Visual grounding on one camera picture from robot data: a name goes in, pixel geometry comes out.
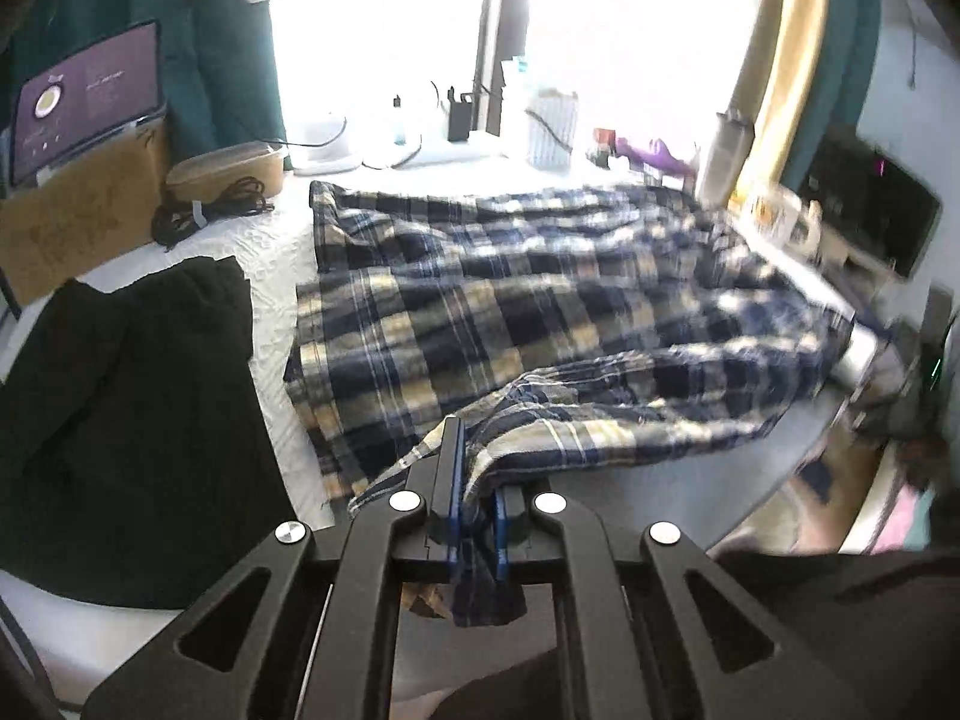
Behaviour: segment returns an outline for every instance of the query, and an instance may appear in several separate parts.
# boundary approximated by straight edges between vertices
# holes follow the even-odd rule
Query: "wall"
[[[918,28],[916,88],[909,85]],[[880,45],[860,138],[920,178],[943,204],[925,257],[905,285],[887,290],[885,314],[923,317],[931,280],[960,295],[960,57],[923,0],[883,0]]]

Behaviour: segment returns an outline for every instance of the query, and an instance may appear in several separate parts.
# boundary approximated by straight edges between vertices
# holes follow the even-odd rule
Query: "bottle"
[[[704,208],[727,205],[754,144],[754,124],[736,110],[717,114],[713,144],[700,162],[694,193]]]
[[[403,128],[403,113],[400,110],[400,95],[394,98],[394,143],[397,146],[407,145],[407,133]]]

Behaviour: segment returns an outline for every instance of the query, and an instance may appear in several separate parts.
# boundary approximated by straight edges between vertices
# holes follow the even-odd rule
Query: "black monitor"
[[[798,191],[855,247],[909,278],[940,217],[936,196],[903,167],[845,130],[830,129]]]

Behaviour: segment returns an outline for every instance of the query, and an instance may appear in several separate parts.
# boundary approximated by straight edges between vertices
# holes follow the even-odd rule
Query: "bed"
[[[334,180],[352,189],[410,194],[499,194],[607,183],[610,174],[585,160],[569,175],[558,177],[512,160],[488,157],[413,170],[360,169]],[[210,225],[170,252],[157,245],[141,247],[91,271],[83,281],[110,292],[186,257],[236,256],[251,281],[256,348],[251,374],[264,420],[296,514],[318,529],[331,525],[334,515],[312,446],[282,380],[294,332],[296,284],[316,272],[308,185],[308,178],[288,175],[271,214]],[[810,298],[850,310],[812,269],[765,247],[762,241],[750,243],[780,265]],[[39,301],[29,306],[13,331],[0,335],[0,343],[5,343],[0,351],[0,378],[13,364],[42,305]],[[658,519],[670,519],[700,546],[713,546],[774,493],[805,458],[817,452],[848,392],[863,379],[875,348],[875,338],[857,327],[835,372],[847,388],[825,386],[815,399],[795,404],[766,439],[731,452],[657,466],[568,474],[560,478],[558,491],[576,495],[604,517],[629,527],[639,529]],[[106,675],[176,616],[176,610],[82,604],[46,593],[2,571],[0,595],[34,642],[59,698],[69,704],[81,704]],[[395,699],[452,688],[553,646],[549,591],[535,589],[528,594],[528,608],[525,617],[495,629],[455,629],[446,620],[401,615]]]

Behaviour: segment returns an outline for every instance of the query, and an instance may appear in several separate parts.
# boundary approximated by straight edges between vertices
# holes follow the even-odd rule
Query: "container lid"
[[[217,151],[210,151],[210,153],[200,154],[176,163],[167,173],[166,183],[168,186],[185,184],[200,177],[216,175],[222,170],[230,170],[232,167],[270,156],[279,151],[279,148],[261,141],[218,148]]]

